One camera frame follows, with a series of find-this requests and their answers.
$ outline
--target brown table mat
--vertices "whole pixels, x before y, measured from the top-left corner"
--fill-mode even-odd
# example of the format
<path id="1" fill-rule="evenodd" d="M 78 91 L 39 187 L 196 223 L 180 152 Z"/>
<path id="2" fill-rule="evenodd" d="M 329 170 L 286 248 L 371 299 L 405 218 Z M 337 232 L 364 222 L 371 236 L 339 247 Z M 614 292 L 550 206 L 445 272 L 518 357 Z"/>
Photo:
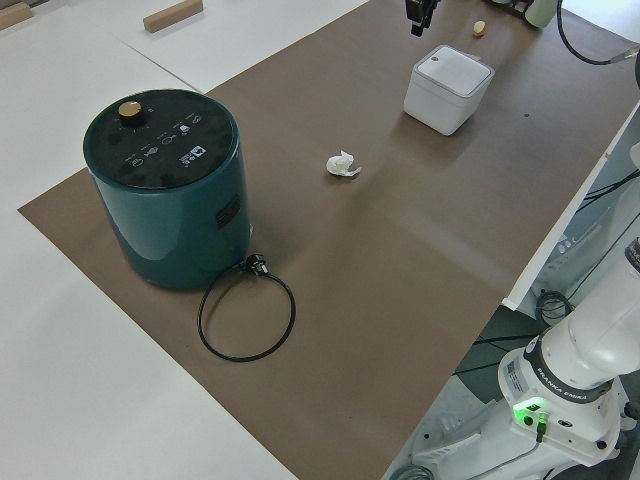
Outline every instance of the brown table mat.
<path id="1" fill-rule="evenodd" d="M 627 48 L 565 23 L 593 56 Z M 210 93 L 240 125 L 252 249 L 298 302 L 291 337 L 266 359 L 204 349 L 201 292 L 130 270 L 85 170 L 20 210 L 302 480 L 383 474 L 638 96 L 631 64 L 585 65 L 552 26 L 483 2 L 442 2 L 422 38 L 409 30 L 402 2 L 373 0 Z M 449 138 L 402 112 L 411 67 L 439 44 L 496 70 Z M 358 177 L 324 171 L 340 149 Z M 251 353 L 287 304 L 272 286 L 238 288 L 220 345 Z"/>

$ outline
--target white plastic container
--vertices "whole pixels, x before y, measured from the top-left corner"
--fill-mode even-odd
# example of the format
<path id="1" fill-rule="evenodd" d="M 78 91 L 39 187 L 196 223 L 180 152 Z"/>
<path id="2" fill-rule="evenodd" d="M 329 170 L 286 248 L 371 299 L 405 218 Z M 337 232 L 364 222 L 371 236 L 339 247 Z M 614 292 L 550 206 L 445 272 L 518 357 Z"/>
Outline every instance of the white plastic container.
<path id="1" fill-rule="evenodd" d="M 404 111 L 443 135 L 451 135 L 478 108 L 493 68 L 448 45 L 413 67 Z"/>

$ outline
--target black control panel lid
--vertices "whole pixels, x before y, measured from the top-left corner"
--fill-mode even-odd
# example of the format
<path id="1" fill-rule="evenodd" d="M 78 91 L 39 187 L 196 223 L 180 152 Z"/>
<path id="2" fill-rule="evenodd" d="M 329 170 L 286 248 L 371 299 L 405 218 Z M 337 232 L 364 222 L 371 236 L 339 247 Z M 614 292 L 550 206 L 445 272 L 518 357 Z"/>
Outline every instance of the black control panel lid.
<path id="1" fill-rule="evenodd" d="M 91 172 L 142 189 L 188 185 L 238 149 L 238 128 L 215 100 L 185 90 L 150 90 L 118 100 L 91 123 L 84 157 Z"/>

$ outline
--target white lid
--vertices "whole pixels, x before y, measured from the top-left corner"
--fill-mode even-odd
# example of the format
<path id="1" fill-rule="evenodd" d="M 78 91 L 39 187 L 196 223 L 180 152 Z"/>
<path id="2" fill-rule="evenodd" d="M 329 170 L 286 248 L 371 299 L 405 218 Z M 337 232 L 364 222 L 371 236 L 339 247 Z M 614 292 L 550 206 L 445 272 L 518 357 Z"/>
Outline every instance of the white lid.
<path id="1" fill-rule="evenodd" d="M 491 69 L 447 45 L 435 49 L 417 66 L 418 73 L 466 97 L 491 76 Z"/>

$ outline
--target teal rice cooker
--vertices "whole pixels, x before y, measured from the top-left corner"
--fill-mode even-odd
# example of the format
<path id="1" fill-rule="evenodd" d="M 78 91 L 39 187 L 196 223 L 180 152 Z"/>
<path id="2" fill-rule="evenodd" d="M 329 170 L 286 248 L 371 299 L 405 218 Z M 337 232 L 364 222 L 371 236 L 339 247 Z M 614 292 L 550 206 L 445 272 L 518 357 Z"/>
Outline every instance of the teal rice cooker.
<path id="1" fill-rule="evenodd" d="M 123 98 L 89 126 L 84 157 L 144 279 L 192 289 L 242 261 L 251 226 L 240 139 L 220 103 L 183 90 Z"/>

